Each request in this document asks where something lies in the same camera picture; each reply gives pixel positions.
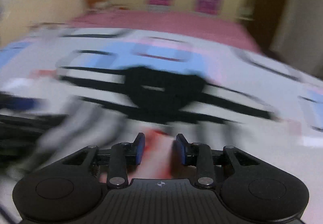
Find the striped knit children's sweater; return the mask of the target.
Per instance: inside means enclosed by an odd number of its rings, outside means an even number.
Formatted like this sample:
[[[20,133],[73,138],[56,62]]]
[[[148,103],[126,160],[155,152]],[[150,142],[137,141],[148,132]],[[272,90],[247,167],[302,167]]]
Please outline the striped knit children's sweater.
[[[213,148],[258,147],[260,153],[276,145],[290,148],[299,136],[298,124],[278,118],[271,106],[197,75],[145,67],[35,70],[31,79],[14,79],[8,86],[42,100],[20,117],[70,116],[37,142],[41,151],[54,151],[47,161],[37,168],[22,168],[22,163],[1,168],[14,180],[85,146],[109,148],[130,141],[138,132],[146,135],[144,176],[168,173],[169,163],[158,158],[170,157],[172,140],[179,133]]]

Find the cream arched headboard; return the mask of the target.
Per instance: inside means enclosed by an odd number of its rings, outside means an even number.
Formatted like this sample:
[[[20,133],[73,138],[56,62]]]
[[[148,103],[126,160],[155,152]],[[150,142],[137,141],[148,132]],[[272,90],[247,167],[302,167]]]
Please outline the cream arched headboard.
[[[42,25],[61,25],[85,12],[84,0],[11,0],[1,19],[1,45]]]

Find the pink bed sheet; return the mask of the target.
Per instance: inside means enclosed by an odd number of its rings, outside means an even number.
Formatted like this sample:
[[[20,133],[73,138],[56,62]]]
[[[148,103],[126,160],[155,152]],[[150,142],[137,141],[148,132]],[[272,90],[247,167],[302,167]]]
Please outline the pink bed sheet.
[[[83,28],[115,27],[175,33],[261,53],[259,45],[242,25],[193,13],[106,10],[73,18],[68,25]]]

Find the orange white patterned pillow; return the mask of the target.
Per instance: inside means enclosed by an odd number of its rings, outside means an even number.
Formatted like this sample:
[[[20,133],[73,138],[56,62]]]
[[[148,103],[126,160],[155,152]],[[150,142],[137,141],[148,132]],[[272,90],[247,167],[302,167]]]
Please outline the orange white patterned pillow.
[[[84,2],[88,10],[102,10],[111,5],[109,0],[84,0]]]

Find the dark brown wooden door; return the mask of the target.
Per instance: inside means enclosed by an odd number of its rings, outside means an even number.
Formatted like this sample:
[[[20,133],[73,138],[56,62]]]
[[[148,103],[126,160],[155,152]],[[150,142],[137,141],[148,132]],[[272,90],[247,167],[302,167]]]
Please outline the dark brown wooden door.
[[[269,51],[287,0],[256,0],[252,21],[247,26],[262,52]]]

